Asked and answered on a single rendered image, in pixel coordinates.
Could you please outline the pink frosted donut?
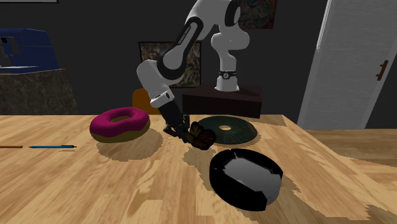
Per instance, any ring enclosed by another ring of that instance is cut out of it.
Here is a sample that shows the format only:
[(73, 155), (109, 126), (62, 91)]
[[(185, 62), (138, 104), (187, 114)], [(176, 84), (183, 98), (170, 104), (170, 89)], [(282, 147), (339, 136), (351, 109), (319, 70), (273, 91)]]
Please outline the pink frosted donut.
[(137, 139), (150, 127), (149, 115), (138, 108), (116, 108), (96, 116), (90, 123), (91, 136), (100, 143), (122, 143)]

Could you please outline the blue appliance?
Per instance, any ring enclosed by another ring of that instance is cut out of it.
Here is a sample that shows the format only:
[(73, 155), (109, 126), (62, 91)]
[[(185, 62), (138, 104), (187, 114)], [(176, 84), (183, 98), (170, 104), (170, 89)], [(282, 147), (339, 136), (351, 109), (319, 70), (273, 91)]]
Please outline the blue appliance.
[(0, 74), (22, 74), (58, 69), (46, 31), (0, 28)]

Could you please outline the white door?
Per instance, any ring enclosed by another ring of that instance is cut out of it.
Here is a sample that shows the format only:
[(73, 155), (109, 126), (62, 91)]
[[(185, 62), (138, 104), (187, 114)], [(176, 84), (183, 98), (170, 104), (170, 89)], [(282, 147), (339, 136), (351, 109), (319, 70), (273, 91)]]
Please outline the white door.
[(328, 0), (297, 124), (364, 129), (397, 55), (397, 0)]

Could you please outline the blue pen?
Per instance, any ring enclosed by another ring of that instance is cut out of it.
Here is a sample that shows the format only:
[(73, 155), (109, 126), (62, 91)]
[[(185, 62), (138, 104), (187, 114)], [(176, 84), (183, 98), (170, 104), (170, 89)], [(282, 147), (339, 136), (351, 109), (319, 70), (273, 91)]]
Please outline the blue pen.
[(71, 149), (76, 148), (74, 145), (32, 145), (29, 148), (34, 149)]

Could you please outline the colourful wall picture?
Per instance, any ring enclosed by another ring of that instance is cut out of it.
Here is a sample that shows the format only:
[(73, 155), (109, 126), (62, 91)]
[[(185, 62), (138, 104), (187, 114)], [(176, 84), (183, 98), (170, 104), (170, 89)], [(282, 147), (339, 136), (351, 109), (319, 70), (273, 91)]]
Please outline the colourful wall picture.
[(277, 0), (239, 0), (242, 29), (273, 29)]

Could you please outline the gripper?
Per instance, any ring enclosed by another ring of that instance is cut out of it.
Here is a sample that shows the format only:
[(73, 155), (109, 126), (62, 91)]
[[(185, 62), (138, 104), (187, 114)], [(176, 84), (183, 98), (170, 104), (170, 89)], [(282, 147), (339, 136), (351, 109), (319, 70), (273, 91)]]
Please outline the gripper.
[(176, 102), (172, 100), (160, 106), (158, 110), (166, 122), (164, 132), (172, 137), (178, 137), (184, 143), (187, 143), (188, 138), (186, 133), (188, 126)]

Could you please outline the dark stone counter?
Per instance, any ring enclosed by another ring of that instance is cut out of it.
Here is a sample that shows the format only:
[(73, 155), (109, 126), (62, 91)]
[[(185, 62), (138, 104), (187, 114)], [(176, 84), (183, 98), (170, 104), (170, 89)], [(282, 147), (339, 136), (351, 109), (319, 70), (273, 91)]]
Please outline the dark stone counter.
[(0, 115), (78, 115), (68, 73), (0, 73)]

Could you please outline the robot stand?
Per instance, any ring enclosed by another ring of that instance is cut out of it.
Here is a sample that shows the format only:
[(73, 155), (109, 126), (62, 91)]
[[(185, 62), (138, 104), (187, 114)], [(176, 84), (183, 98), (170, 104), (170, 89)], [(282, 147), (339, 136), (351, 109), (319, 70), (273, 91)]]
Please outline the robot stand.
[(262, 88), (241, 85), (239, 91), (222, 92), (214, 83), (203, 83), (182, 94), (183, 114), (236, 115), (259, 118), (261, 115)]

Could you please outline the dark green domed disc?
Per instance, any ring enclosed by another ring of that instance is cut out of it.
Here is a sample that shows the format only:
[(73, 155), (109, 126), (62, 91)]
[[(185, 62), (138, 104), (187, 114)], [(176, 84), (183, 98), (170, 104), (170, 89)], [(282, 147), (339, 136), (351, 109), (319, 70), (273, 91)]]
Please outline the dark green domed disc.
[(211, 129), (215, 135), (215, 143), (243, 144), (253, 140), (258, 131), (248, 121), (232, 116), (210, 116), (198, 121), (205, 129)]

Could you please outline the orange chair back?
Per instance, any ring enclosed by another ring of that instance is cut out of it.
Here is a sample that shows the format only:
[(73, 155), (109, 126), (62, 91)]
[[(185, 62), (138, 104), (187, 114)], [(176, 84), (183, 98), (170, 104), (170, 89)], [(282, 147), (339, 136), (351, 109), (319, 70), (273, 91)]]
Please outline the orange chair back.
[(141, 109), (149, 115), (159, 115), (157, 108), (153, 108), (150, 104), (150, 98), (147, 91), (143, 88), (137, 89), (132, 94), (132, 106)]

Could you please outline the brown butterfly figure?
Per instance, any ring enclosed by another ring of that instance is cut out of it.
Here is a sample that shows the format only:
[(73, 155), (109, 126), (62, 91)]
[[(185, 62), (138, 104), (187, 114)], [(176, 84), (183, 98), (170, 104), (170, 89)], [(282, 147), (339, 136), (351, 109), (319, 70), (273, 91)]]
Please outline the brown butterfly figure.
[(214, 131), (203, 128), (198, 122), (191, 124), (187, 137), (189, 143), (200, 150), (208, 150), (216, 141)]

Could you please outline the framed wall picture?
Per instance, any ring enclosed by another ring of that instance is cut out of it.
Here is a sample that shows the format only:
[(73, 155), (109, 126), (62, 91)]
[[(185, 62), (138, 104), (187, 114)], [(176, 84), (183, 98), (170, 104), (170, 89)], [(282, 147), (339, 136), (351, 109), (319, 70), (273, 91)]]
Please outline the framed wall picture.
[[(170, 41), (140, 41), (139, 53), (141, 61), (157, 60), (158, 56), (168, 47)], [(196, 42), (189, 51), (186, 59), (186, 69), (183, 79), (171, 85), (171, 88), (194, 88), (201, 84), (201, 42)]]

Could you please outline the black bowl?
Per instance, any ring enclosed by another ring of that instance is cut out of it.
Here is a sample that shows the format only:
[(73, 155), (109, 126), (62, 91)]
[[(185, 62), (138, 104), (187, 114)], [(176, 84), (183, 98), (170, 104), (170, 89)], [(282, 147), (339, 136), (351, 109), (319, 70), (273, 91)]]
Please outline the black bowl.
[(246, 211), (264, 211), (280, 192), (283, 171), (276, 162), (253, 150), (234, 148), (210, 162), (209, 181), (215, 193)]

